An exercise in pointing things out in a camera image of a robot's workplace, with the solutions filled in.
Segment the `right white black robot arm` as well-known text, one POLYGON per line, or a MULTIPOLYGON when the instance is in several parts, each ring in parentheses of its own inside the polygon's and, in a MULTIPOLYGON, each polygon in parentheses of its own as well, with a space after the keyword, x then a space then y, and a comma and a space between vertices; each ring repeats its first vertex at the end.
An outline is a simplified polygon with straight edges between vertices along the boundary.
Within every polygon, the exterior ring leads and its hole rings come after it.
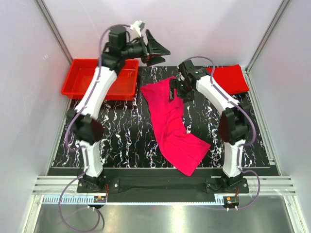
POLYGON ((201 93, 221 115, 218 133, 224 142, 225 156, 222 175, 213 181, 206 180, 208 191, 236 192, 242 183, 242 151, 248 145, 246 139, 250 133, 256 138, 256 129, 250 116, 248 106, 231 97, 214 80, 214 71, 196 68, 187 59, 178 66, 180 77, 170 80, 169 100, 175 97, 184 102, 194 99, 194 92, 201 93))

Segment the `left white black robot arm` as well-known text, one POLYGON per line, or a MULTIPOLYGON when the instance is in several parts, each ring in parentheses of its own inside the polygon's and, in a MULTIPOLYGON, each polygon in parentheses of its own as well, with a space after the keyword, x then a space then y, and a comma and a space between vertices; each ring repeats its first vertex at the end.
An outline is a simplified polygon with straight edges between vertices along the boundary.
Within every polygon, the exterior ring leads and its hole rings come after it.
POLYGON ((90 85, 80 103, 67 111, 70 119, 64 142, 68 150, 68 135, 73 132, 78 140, 76 151, 80 150, 84 159, 84 171, 77 176, 79 186, 92 192, 107 188, 104 181, 104 168, 100 160, 100 141, 104 127, 98 122, 98 115, 108 90, 117 79, 127 59, 139 58, 147 66, 165 62, 170 51, 158 43, 149 30, 142 30, 141 20, 131 25, 116 24, 107 28, 99 42, 99 58, 90 85))

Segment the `pink t shirt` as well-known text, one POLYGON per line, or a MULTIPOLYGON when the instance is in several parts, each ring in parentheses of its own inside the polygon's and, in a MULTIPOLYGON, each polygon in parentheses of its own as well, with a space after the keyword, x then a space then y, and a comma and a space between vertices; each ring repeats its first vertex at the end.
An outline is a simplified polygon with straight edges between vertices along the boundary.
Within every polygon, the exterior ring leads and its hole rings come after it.
POLYGON ((160 152, 164 158, 186 176, 191 176, 211 145, 187 133, 183 124, 182 99, 170 97, 170 77, 141 88, 147 101, 151 123, 160 152))

